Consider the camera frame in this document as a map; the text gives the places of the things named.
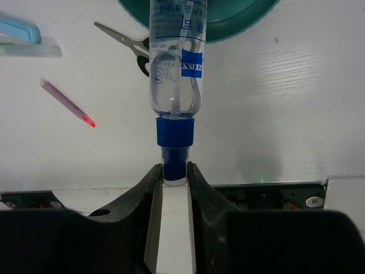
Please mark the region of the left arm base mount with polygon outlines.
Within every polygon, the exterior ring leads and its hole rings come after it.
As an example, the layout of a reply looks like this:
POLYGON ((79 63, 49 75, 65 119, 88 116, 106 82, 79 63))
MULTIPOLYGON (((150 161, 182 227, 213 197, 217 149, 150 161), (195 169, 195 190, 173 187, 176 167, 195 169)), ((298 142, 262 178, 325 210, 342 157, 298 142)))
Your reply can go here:
POLYGON ((10 209, 64 208, 52 191, 3 192, 1 203, 10 209))

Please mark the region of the clear bottle blue cap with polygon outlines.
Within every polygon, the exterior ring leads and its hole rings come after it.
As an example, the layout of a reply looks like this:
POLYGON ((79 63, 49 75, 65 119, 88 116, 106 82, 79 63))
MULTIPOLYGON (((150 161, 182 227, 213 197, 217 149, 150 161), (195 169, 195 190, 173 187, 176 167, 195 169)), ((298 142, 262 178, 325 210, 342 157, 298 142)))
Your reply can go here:
POLYGON ((149 94, 163 182, 183 186, 202 102, 207 1, 151 1, 149 94))

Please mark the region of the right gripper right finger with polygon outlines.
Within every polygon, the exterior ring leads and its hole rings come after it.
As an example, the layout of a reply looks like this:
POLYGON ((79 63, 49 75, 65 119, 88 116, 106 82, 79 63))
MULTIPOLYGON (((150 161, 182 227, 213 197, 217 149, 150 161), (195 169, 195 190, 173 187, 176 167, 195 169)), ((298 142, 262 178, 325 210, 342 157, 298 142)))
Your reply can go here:
POLYGON ((187 167, 194 273, 363 273, 364 242, 330 209, 241 210, 187 167))

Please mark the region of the blue highlighter marker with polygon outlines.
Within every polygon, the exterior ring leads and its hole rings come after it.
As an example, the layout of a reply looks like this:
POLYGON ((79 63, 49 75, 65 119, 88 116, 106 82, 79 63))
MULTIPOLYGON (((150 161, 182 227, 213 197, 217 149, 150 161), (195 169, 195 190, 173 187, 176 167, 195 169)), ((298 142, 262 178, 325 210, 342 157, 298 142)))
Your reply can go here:
POLYGON ((41 43, 40 31, 32 23, 1 13, 1 33, 22 41, 41 43))

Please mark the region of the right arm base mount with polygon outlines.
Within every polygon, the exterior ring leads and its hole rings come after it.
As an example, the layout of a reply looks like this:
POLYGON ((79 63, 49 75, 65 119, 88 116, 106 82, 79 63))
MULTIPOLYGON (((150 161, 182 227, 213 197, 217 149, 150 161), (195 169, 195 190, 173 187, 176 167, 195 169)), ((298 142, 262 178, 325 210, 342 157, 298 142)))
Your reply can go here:
POLYGON ((220 185, 214 189, 244 211, 323 209, 326 198, 320 182, 220 185))

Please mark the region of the purple pen red tip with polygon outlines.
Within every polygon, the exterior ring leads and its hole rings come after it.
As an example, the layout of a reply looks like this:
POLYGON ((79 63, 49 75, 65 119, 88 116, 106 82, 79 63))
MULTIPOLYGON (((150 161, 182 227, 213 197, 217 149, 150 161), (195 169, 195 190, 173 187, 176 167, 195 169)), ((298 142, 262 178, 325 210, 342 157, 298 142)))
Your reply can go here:
POLYGON ((77 105, 63 95, 55 86, 53 86, 49 81, 42 79, 40 81, 40 86, 46 90, 51 96, 53 96, 59 103, 64 105, 68 110, 70 110, 76 117, 83 120, 89 126, 95 128, 95 122, 77 105))

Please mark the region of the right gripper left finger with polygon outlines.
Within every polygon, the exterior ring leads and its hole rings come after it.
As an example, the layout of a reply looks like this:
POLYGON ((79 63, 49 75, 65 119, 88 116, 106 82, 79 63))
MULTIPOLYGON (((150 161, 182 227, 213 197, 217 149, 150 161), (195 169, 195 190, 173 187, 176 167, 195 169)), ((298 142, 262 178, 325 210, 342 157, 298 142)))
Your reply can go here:
POLYGON ((66 208, 1 211, 2 273, 155 273, 162 166, 84 216, 66 208))

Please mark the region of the green highlighter marker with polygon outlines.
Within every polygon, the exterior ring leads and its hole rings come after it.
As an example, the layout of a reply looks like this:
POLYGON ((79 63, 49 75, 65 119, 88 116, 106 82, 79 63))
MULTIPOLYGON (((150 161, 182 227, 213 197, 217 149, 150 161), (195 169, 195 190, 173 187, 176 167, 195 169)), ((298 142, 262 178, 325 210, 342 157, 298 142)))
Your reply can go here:
POLYGON ((56 45, 37 43, 16 43, 14 39, 1 36, 2 57, 59 58, 63 56, 56 45))

